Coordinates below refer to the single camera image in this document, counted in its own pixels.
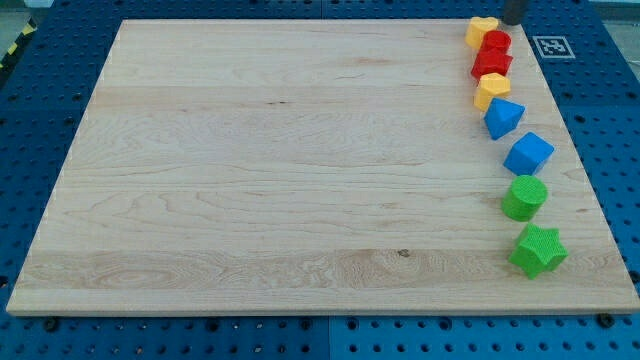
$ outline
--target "green block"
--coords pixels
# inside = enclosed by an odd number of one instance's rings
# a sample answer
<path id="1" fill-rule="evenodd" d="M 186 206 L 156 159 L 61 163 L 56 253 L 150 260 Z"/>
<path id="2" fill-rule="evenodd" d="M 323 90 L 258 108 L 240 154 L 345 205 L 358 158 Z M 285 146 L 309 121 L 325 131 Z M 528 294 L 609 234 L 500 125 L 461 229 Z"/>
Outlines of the green block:
<path id="1" fill-rule="evenodd" d="M 502 211 L 516 221 L 529 221 L 547 200 L 547 187 L 531 175 L 513 179 L 502 199 Z"/>
<path id="2" fill-rule="evenodd" d="M 529 279 L 535 279 L 543 271 L 555 270 L 569 252 L 560 243 L 558 229 L 542 229 L 527 224 L 516 239 L 516 248 L 509 262 L 524 270 Z"/>

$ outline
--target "blue cube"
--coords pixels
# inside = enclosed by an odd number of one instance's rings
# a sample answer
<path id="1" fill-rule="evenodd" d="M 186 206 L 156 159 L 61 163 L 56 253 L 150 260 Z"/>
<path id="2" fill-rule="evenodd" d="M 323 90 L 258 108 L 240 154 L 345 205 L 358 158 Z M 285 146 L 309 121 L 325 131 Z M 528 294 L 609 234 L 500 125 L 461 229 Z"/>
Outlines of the blue cube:
<path id="1" fill-rule="evenodd" d="M 516 175 L 534 175 L 542 169 L 554 150 L 553 145 L 529 132 L 513 144 L 504 166 Z"/>
<path id="2" fill-rule="evenodd" d="M 494 97 L 484 116 L 492 140 L 498 140 L 518 126 L 524 106 Z"/>

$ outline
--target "yellow and black tape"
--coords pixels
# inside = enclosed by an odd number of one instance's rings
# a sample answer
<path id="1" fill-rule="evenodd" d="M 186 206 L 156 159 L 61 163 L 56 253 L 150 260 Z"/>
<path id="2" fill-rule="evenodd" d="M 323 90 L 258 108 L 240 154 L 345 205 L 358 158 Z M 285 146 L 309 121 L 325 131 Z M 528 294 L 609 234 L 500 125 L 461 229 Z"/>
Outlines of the yellow and black tape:
<path id="1" fill-rule="evenodd" d="M 38 27 L 33 19 L 29 19 L 27 25 L 24 26 L 18 38 L 9 46 L 7 53 L 2 57 L 0 61 L 0 87 L 9 79 L 9 75 L 13 72 L 18 60 L 24 53 L 27 44 L 33 38 Z"/>

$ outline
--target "red hexagon block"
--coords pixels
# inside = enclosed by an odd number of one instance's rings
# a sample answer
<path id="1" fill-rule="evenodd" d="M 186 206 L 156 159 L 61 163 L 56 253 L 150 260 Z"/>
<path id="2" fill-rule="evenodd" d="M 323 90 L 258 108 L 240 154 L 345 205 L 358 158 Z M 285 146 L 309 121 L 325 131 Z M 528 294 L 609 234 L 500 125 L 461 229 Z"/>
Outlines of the red hexagon block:
<path id="1" fill-rule="evenodd" d="M 471 69 L 471 75 L 478 81 L 480 81 L 482 75 L 491 73 L 506 76 L 512 60 L 513 57 L 503 54 L 496 49 L 481 51 L 478 53 L 478 56 L 476 56 L 476 62 Z"/>
<path id="2" fill-rule="evenodd" d="M 480 46 L 480 52 L 496 49 L 503 54 L 509 51 L 511 46 L 511 36 L 504 31 L 492 30 L 488 31 L 482 39 L 482 45 Z"/>

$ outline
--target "wood grain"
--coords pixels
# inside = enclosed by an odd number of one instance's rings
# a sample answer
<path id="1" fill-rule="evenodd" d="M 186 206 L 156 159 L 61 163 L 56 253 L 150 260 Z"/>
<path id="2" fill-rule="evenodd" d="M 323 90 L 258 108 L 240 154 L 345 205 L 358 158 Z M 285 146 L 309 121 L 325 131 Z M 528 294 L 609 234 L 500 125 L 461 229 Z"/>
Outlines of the wood grain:
<path id="1" fill-rule="evenodd" d="M 124 21 L 14 315 L 578 314 L 640 309 L 522 28 L 491 141 L 462 20 Z M 528 280 L 500 200 L 510 146 L 556 147 Z"/>

